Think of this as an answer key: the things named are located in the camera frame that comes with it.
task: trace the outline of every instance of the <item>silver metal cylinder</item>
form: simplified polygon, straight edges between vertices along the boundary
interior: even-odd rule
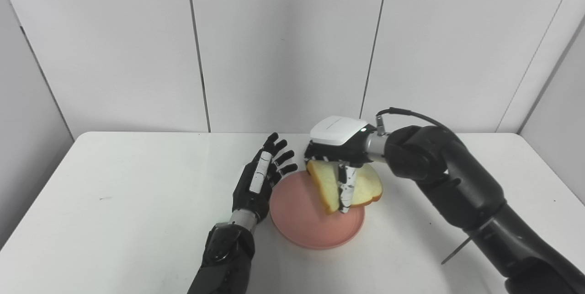
[[[372,132],[366,139],[366,152],[368,158],[373,161],[386,163],[384,159],[384,145],[386,144],[387,135],[379,136],[377,132]]]
[[[256,226],[255,214],[249,210],[238,209],[232,213],[228,223],[240,225],[253,234]]]

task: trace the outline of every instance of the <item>white fingertip pad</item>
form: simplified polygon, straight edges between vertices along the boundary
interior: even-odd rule
[[[262,190],[262,184],[264,183],[271,160],[272,154],[270,152],[263,151],[261,153],[260,160],[258,160],[258,165],[254,171],[254,176],[252,176],[252,181],[250,182],[251,192],[260,193]]]

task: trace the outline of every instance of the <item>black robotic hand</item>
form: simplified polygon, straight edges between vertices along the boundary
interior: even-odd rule
[[[257,223],[268,215],[268,202],[272,195],[272,188],[284,175],[298,169],[294,163],[282,167],[294,156],[292,150],[275,158],[287,145],[286,140],[278,142],[276,140],[278,140],[278,134],[272,133],[254,159],[246,165],[234,190],[232,211],[251,211],[255,214]]]
[[[232,217],[209,232],[201,267],[187,294],[246,293],[255,226],[268,215],[272,187],[298,168],[294,163],[283,165],[294,156],[292,150],[276,157],[287,145],[286,140],[276,140],[278,134],[272,133],[244,167],[234,190]]]

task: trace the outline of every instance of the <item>white wall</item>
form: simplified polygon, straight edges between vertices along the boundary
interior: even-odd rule
[[[363,117],[373,122],[378,110],[398,106],[459,132],[494,132],[561,1],[385,0]],[[557,33],[565,46],[581,15]],[[550,69],[555,62],[549,60]],[[544,82],[548,73],[531,75]],[[523,98],[532,104],[541,87]],[[388,117],[386,123],[393,129],[412,119]]]
[[[359,117],[364,96],[368,121],[396,105],[515,132],[585,14],[585,0],[385,0],[372,56],[382,0],[12,1],[74,136],[207,130],[191,6],[214,132],[307,132]]]
[[[0,0],[0,247],[73,140],[8,0]]]
[[[189,0],[12,0],[73,135],[207,131]]]
[[[359,117],[381,0],[193,0],[211,130]]]
[[[585,202],[585,17],[521,135]]]

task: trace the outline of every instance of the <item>black cable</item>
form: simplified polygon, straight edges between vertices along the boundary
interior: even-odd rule
[[[391,115],[405,115],[405,116],[417,117],[419,119],[422,119],[424,121],[427,121],[429,123],[432,123],[433,125],[435,125],[437,127],[440,127],[442,129],[444,129],[445,131],[447,131],[447,132],[455,135],[455,133],[453,133],[453,131],[451,131],[451,129],[449,127],[443,125],[442,123],[439,123],[438,121],[432,119],[431,117],[425,116],[425,115],[423,115],[421,113],[417,113],[417,112],[410,111],[410,110],[407,110],[407,109],[389,107],[387,109],[383,109],[383,110],[378,111],[378,113],[376,113],[376,116],[383,115],[383,114],[387,114],[387,113],[388,114],[391,114]]]

